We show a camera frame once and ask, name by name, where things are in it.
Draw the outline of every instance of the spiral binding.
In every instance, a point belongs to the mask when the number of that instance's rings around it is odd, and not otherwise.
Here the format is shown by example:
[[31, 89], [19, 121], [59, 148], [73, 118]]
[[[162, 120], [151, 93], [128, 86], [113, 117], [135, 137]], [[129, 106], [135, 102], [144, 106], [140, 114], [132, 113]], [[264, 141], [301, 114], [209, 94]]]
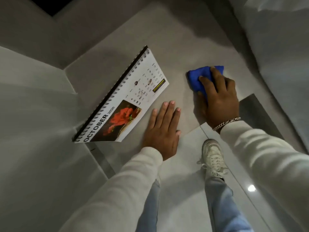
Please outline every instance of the spiral binding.
[[[140, 64], [141, 64], [140, 61], [141, 61], [141, 62], [144, 61], [143, 58], [146, 58], [147, 54], [149, 54], [149, 53], [150, 53], [149, 50], [146, 49], [146, 52], [145, 52], [144, 54], [142, 54], [142, 56], [137, 60], [136, 63], [137, 63], [138, 65], [140, 65]], [[130, 71], [128, 72], [128, 74], [126, 75], [126, 77], [123, 79], [122, 83], [125, 83], [124, 80], [128, 80], [129, 77], [132, 75]], [[116, 92], [116, 90], [119, 91], [119, 90], [121, 89], [122, 86], [123, 86], [123, 85], [120, 84], [120, 85], [115, 89], [115, 91], [113, 92], [113, 94], [117, 94], [118, 92]], [[115, 97], [115, 96], [114, 96], [114, 95], [111, 95], [111, 96], [110, 96], [110, 98], [107, 100], [107, 102], [104, 103], [104, 105], [103, 105], [103, 106], [101, 107], [101, 109], [99, 110], [99, 113], [97, 113], [97, 114], [95, 115], [95, 117], [93, 117], [93, 119], [91, 120], [91, 122], [85, 127], [85, 129], [84, 129], [84, 131], [83, 131], [82, 133], [87, 132], [87, 130], [91, 128], [91, 126], [95, 123], [95, 119], [97, 119], [97, 118], [99, 117], [99, 115], [101, 114], [101, 112], [103, 112], [104, 109], [107, 107], [107, 105], [109, 105], [109, 102], [112, 101], [111, 98], [113, 98], [113, 97]], [[77, 137], [77, 139], [81, 139], [82, 137], [83, 137], [83, 135], [82, 135], [82, 136], [79, 135], [79, 136]]]

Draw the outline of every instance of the calendar page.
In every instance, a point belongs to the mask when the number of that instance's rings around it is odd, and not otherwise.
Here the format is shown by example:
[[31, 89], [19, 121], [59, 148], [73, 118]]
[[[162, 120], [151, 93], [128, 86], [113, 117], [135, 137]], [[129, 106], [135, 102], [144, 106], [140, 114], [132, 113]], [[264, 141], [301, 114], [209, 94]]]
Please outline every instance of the calendar page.
[[168, 84], [148, 48], [75, 142], [121, 142]]

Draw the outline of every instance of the white sneaker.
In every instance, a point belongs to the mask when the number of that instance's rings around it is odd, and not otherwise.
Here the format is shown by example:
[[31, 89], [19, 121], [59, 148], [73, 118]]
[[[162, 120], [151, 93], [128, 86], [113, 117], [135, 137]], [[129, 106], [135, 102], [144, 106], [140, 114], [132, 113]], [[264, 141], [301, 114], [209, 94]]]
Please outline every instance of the white sneaker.
[[228, 167], [223, 159], [221, 146], [214, 139], [208, 139], [204, 142], [202, 158], [198, 163], [202, 164], [203, 169], [206, 169], [205, 178], [223, 178], [223, 175], [226, 175], [228, 172]]

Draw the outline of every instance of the hand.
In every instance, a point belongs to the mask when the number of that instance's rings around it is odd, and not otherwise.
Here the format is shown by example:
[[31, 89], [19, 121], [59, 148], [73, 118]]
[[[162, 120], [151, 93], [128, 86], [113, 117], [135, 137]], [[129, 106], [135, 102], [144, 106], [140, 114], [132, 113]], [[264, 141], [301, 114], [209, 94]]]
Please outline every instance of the hand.
[[215, 67], [211, 67], [211, 72], [218, 91], [209, 79], [199, 77], [207, 93], [208, 107], [203, 94], [201, 92], [198, 92], [198, 94], [203, 100], [202, 112], [206, 116], [206, 122], [211, 128], [215, 128], [225, 121], [239, 117], [239, 101], [235, 81], [222, 76]]
[[148, 127], [144, 134], [142, 147], [153, 147], [157, 149], [163, 161], [174, 156], [177, 151], [179, 135], [181, 131], [176, 130], [180, 117], [180, 108], [175, 108], [175, 101], [164, 102], [159, 114], [153, 109]]

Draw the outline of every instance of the leg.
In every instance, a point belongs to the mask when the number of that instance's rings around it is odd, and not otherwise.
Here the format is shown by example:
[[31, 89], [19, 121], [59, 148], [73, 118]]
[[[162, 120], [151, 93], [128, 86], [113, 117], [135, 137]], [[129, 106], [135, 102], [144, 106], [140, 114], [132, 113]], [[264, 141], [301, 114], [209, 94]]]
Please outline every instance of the leg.
[[152, 184], [141, 217], [138, 220], [136, 232], [156, 232], [159, 209], [160, 184], [157, 180]]
[[204, 142], [201, 162], [202, 168], [206, 169], [205, 192], [213, 232], [253, 232], [234, 203], [232, 190], [223, 180], [228, 168], [216, 140]]
[[221, 178], [206, 179], [205, 192], [214, 232], [253, 231], [234, 203], [232, 190]]

